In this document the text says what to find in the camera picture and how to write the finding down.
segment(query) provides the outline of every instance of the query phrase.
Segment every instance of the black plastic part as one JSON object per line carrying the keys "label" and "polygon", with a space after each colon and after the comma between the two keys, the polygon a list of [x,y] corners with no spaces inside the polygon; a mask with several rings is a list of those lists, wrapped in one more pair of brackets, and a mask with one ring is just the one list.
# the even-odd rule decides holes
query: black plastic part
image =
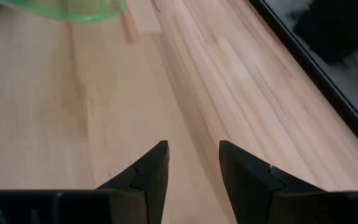
{"label": "black plastic part", "polygon": [[358,224],[358,192],[325,192],[228,141],[219,160],[238,223]]}
{"label": "black plastic part", "polygon": [[168,160],[161,141],[96,190],[0,190],[0,224],[161,223]]}
{"label": "black plastic part", "polygon": [[265,223],[272,192],[284,185],[269,174],[270,164],[228,141],[219,144],[224,186],[238,223]]}
{"label": "black plastic part", "polygon": [[133,165],[98,189],[143,191],[148,223],[161,223],[168,185],[168,162],[168,141],[160,141]]}
{"label": "black plastic part", "polygon": [[358,138],[358,111],[264,0],[249,1]]}

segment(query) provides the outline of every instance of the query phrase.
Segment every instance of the wooden floor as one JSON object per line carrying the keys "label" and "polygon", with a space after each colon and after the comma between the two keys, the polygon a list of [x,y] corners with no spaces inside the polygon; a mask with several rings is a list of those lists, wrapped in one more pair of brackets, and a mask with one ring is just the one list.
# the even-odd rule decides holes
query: wooden floor
{"label": "wooden floor", "polygon": [[0,7],[0,189],[93,188],[162,139],[164,223],[234,223],[221,139],[326,190],[358,189],[358,140],[252,6],[127,6],[95,24]]}

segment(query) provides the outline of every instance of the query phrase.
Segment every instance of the black edge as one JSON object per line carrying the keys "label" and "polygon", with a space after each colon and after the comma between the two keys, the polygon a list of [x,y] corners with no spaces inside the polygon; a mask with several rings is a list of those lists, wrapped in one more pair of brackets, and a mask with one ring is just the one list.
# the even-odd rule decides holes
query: black edge
{"label": "black edge", "polygon": [[284,187],[270,164],[228,141],[219,143],[219,163],[237,223],[265,223],[272,194]]}
{"label": "black edge", "polygon": [[358,138],[358,111],[263,0],[249,0]]}
{"label": "black edge", "polygon": [[168,186],[169,146],[160,141],[149,152],[98,189],[119,189],[144,194],[147,223],[162,221]]}

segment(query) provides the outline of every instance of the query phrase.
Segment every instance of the black frame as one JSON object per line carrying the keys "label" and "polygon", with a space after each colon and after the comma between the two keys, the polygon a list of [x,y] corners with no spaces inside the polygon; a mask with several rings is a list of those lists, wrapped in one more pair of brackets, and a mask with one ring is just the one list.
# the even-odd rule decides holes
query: black frame
{"label": "black frame", "polygon": [[358,111],[264,0],[249,1],[358,138]]}

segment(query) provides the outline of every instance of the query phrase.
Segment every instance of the green transparent object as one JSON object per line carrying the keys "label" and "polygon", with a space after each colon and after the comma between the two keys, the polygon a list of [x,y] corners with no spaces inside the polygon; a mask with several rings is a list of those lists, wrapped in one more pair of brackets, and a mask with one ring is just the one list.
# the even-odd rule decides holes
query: green transparent object
{"label": "green transparent object", "polygon": [[60,21],[92,22],[114,18],[124,0],[0,0],[0,4]]}

